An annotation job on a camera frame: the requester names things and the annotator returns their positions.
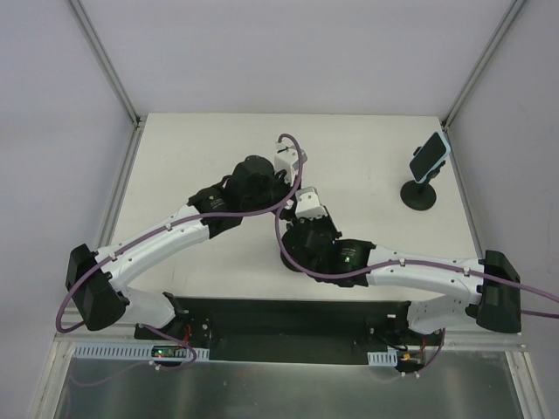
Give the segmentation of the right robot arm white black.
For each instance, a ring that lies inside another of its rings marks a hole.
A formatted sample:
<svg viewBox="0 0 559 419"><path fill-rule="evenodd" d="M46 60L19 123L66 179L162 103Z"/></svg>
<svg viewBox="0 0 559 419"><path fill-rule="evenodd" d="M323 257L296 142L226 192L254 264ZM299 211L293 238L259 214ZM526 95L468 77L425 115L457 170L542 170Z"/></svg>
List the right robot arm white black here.
<svg viewBox="0 0 559 419"><path fill-rule="evenodd" d="M414 255L342 239L329 215L294 216L285 231L275 233L286 264L318 282L434 293L432 299L404 301L398 309L393 333L403 344L471 323L495 333L521 331L520 276L500 251L486 251L481 259Z"/></svg>

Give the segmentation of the phone with blue case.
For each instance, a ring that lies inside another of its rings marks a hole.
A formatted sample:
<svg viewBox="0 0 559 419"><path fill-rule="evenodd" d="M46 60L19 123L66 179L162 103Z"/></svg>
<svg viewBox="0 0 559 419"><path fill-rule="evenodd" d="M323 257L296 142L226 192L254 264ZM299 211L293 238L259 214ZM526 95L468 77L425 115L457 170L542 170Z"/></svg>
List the phone with blue case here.
<svg viewBox="0 0 559 419"><path fill-rule="evenodd" d="M414 153L409 167L416 183L423 183L451 153L451 145L442 132L434 132Z"/></svg>

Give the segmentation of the black phone stand round base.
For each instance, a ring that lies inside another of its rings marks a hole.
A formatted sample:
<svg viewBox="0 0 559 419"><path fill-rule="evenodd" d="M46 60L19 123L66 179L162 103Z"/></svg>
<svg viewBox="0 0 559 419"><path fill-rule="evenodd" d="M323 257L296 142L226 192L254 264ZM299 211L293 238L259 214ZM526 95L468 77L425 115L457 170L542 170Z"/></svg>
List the black phone stand round base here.
<svg viewBox="0 0 559 419"><path fill-rule="evenodd" d="M289 270L293 272L300 272L295 266L293 266L287 259L284 258L283 254L280 255L281 263Z"/></svg>

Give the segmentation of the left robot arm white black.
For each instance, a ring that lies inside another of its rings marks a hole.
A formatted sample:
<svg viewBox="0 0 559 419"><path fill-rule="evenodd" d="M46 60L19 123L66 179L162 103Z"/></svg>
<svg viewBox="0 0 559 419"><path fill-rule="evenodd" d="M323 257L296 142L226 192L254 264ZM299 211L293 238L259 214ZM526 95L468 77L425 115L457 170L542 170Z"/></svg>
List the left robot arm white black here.
<svg viewBox="0 0 559 419"><path fill-rule="evenodd" d="M78 309L81 321L76 326L99 331L124 322L152 326L167 340L178 338L185 320L174 296L135 289L132 281L175 253L239 226L246 217L281 211L300 186L304 162L250 155L146 231L96 251L84 244L74 248L65 301Z"/></svg>

